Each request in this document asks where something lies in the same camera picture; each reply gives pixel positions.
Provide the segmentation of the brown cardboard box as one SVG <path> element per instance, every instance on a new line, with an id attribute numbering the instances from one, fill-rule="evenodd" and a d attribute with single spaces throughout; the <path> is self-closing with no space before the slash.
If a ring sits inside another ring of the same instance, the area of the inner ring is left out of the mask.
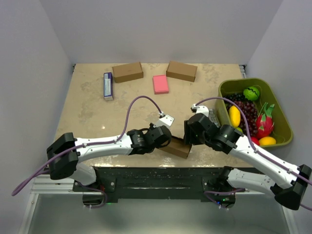
<path id="1" fill-rule="evenodd" d="M 187 159 L 191 148 L 192 145 L 185 144 L 184 139 L 172 136 L 170 143 L 166 147 L 159 148 L 159 150 Z"/>

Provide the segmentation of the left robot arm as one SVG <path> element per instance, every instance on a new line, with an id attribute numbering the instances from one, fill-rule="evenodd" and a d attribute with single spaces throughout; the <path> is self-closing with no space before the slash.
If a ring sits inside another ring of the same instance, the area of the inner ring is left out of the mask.
<path id="1" fill-rule="evenodd" d="M 133 129 L 114 137 L 87 139 L 65 133 L 47 148 L 50 178 L 71 178 L 89 191 L 96 191 L 101 179 L 93 167 L 83 164 L 84 161 L 103 156 L 149 154 L 155 148 L 166 147 L 171 138 L 170 126 L 165 123 L 151 123 L 149 128 Z"/>

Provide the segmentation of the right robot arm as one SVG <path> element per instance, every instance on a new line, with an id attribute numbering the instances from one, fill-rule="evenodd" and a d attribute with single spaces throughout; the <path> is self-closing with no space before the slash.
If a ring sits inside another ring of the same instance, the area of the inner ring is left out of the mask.
<path id="1" fill-rule="evenodd" d="M 255 145 L 242 132 L 230 125 L 216 126 L 203 113 L 195 114 L 184 122 L 185 140 L 191 144 L 203 144 L 217 152 L 235 156 L 260 171 L 245 173 L 227 169 L 217 179 L 220 190 L 227 192 L 232 187 L 250 189 L 274 196 L 282 206 L 298 210 L 310 182 L 312 170 L 303 164 L 288 163 Z"/>

